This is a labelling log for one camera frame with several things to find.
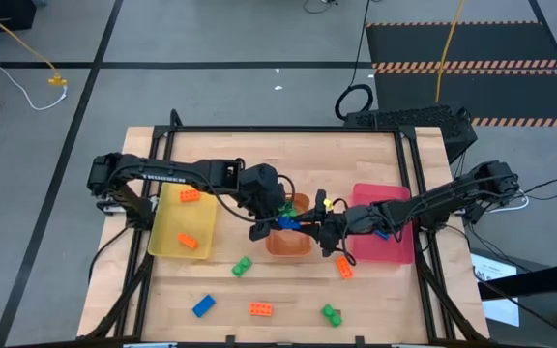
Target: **wooden tabletop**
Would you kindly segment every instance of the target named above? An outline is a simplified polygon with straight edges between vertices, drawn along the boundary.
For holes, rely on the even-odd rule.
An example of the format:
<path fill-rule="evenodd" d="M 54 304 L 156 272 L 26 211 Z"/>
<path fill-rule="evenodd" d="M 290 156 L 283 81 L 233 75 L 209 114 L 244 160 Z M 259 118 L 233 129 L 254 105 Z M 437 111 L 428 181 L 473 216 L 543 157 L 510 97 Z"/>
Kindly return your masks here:
<path fill-rule="evenodd" d="M 147 157 L 151 134 L 152 128 L 129 128 L 123 152 Z M 432 189 L 449 182 L 452 176 L 440 131 L 417 129 L 417 135 L 426 186 Z M 407 142 L 404 147 L 414 189 Z M 175 136 L 172 160 L 238 157 L 248 167 L 271 164 L 311 199 L 318 189 L 325 189 L 331 199 L 349 199 L 355 183 L 401 185 L 391 134 L 182 132 Z M 141 182 L 130 185 L 140 192 Z M 226 201 L 235 208 L 233 200 Z M 101 245 L 122 229 L 124 221 L 121 214 L 105 219 Z M 449 224 L 462 229 L 458 218 L 451 218 Z M 235 334 L 239 342 L 346 343 L 354 342 L 356 335 L 363 335 L 367 343 L 426 342 L 414 265 L 361 262 L 353 268 L 352 279 L 341 280 L 337 253 L 323 258 L 321 249 L 313 246 L 309 256 L 278 258 L 268 253 L 263 241 L 249 241 L 248 233 L 249 223 L 219 207 L 209 259 L 155 260 L 144 340 L 224 342 L 227 335 Z M 79 334 L 94 329 L 121 293 L 131 241 L 132 232 L 106 249 L 96 263 Z M 438 244 L 449 295 L 474 327 L 488 336 L 465 239 L 447 229 L 438 233 Z M 237 278 L 230 270 L 243 256 L 250 257 L 253 266 Z M 197 318 L 191 309 L 206 294 L 217 303 Z M 431 301 L 438 336 L 443 337 L 439 303 L 432 292 Z M 272 317 L 249 316 L 250 302 L 272 303 Z M 340 327 L 331 327 L 321 314 L 324 304 L 340 310 Z M 129 318 L 135 309 L 133 299 Z M 126 333 L 131 332 L 129 319 Z"/>

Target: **yellow bin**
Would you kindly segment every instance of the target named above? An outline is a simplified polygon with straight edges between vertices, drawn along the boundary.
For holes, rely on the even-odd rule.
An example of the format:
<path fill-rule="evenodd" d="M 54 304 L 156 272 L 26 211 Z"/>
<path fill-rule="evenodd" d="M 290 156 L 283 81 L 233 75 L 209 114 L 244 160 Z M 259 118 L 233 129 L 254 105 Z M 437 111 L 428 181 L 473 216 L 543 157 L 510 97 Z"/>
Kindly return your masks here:
<path fill-rule="evenodd" d="M 207 193 L 194 202 L 180 202 L 180 192 L 188 185 L 163 184 L 161 199 L 154 218 L 148 252 L 159 257 L 207 259 L 212 250 L 212 237 L 217 217 L 217 199 Z M 195 238 L 198 247 L 191 249 L 178 241 L 178 234 Z"/>

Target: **gray floor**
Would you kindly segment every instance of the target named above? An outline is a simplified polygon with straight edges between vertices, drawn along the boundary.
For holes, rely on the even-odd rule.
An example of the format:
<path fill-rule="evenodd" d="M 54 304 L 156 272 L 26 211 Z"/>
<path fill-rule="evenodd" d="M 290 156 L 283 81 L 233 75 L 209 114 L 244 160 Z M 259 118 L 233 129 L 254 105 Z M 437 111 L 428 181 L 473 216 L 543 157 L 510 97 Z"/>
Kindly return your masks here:
<path fill-rule="evenodd" d="M 21 38 L 54 61 L 92 61 L 113 0 L 50 0 Z M 364 1 L 304 14 L 300 0 L 125 0 L 105 61 L 350 61 Z M 451 20 L 455 0 L 383 0 L 369 21 Z M 557 39 L 557 2 L 540 0 Z M 527 0 L 468 0 L 464 20 L 527 20 Z M 367 59 L 366 43 L 364 59 Z M 34 61 L 1 36 L 0 60 Z M 49 72 L 12 70 L 36 104 L 57 98 Z M 44 200 L 87 71 L 61 105 L 35 112 L 0 73 L 0 317 Z M 372 83 L 368 70 L 357 81 Z M 102 70 L 27 284 L 8 344 L 72 339 L 103 217 L 84 184 L 91 159 L 119 150 L 128 126 L 165 123 L 176 107 L 188 125 L 339 125 L 336 97 L 349 70 Z M 347 101 L 345 109 L 362 103 Z M 466 169 L 506 160 L 525 187 L 557 176 L 557 129 L 477 129 Z M 547 196 L 557 187 L 535 195 Z M 487 215 L 477 232 L 509 255 L 557 265 L 557 200 Z"/>

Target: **pink plastic tray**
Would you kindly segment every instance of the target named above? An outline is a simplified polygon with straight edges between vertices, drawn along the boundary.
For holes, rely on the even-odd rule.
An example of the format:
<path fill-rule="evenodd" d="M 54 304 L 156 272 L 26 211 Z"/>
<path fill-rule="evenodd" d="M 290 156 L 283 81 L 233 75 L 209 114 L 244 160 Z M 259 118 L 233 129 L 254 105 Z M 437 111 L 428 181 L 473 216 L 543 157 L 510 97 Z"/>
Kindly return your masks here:
<path fill-rule="evenodd" d="M 352 206 L 369 204 L 375 201 L 410 198 L 407 188 L 371 184 L 356 184 L 352 190 Z M 395 237 L 389 235 L 388 241 L 375 235 L 350 236 L 349 251 L 359 261 L 393 262 L 411 264 L 414 262 L 414 237 L 412 223 L 403 227 L 403 239 L 397 243 Z"/>

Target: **orange block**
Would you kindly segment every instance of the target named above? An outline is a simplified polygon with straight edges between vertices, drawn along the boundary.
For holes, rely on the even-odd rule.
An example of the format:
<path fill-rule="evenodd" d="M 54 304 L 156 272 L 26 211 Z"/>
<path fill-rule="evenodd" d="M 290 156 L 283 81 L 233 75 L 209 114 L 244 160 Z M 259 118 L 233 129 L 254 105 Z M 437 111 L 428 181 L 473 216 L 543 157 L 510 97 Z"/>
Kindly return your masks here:
<path fill-rule="evenodd" d="M 249 314 L 259 316 L 272 316 L 272 305 L 264 303 L 250 303 Z"/>
<path fill-rule="evenodd" d="M 189 248 L 197 248 L 197 240 L 188 234 L 179 233 L 178 241 Z"/>
<path fill-rule="evenodd" d="M 349 267 L 349 262 L 347 262 L 347 258 L 345 257 L 345 255 L 337 259 L 337 266 L 338 272 L 340 273 L 340 276 L 343 277 L 343 279 L 349 279 L 354 275 L 352 269 Z"/>
<path fill-rule="evenodd" d="M 201 195 L 196 189 L 188 189 L 180 192 L 180 202 L 194 202 L 200 198 Z"/>

